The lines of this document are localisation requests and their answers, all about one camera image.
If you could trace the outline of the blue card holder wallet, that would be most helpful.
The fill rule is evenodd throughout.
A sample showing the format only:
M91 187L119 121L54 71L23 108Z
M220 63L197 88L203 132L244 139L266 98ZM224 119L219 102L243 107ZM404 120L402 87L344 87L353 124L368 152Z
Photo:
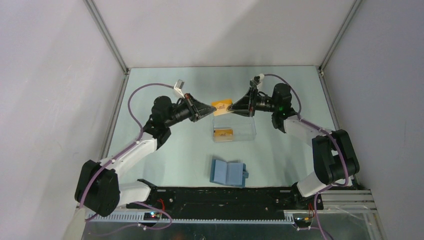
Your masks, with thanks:
M245 188L249 173L245 163L212 159L209 182L227 186Z

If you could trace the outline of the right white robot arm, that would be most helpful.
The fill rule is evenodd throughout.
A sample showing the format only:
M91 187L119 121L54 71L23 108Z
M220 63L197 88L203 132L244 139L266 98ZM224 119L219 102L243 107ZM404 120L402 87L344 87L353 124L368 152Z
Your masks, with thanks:
M312 148L313 171L292 187L291 204L304 209L311 196L333 186L346 187L351 176L360 171L360 164L351 138L343 129L331 131L301 116L301 110L292 106L292 98L300 100L289 83L281 82L273 88L272 95L260 90L265 74L250 80L247 93L228 110L243 117L254 117L258 111L271 113L271 123L276 130L297 137Z

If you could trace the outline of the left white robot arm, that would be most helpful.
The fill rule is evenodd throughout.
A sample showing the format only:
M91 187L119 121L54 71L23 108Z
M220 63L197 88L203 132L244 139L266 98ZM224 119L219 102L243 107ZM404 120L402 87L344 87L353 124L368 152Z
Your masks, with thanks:
M165 95L153 101L151 114L145 124L135 122L140 130L134 140L118 153L97 162L86 161L79 175L74 198L80 208L87 208L101 217L109 216L117 207L140 202L153 208L158 194L146 183L136 180L122 183L121 178L139 161L162 147L171 136L171 127L185 120L195 123L214 113L212 105L200 102L190 93L183 93L184 82L163 84L177 96L175 103Z

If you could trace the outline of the clear acrylic box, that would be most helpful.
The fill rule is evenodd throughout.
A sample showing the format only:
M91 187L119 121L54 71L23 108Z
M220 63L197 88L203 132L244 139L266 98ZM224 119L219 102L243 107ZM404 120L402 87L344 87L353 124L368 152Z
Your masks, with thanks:
M233 129L234 140L232 142L252 141L257 135L255 121L252 117L232 113L213 117L212 139L214 129Z

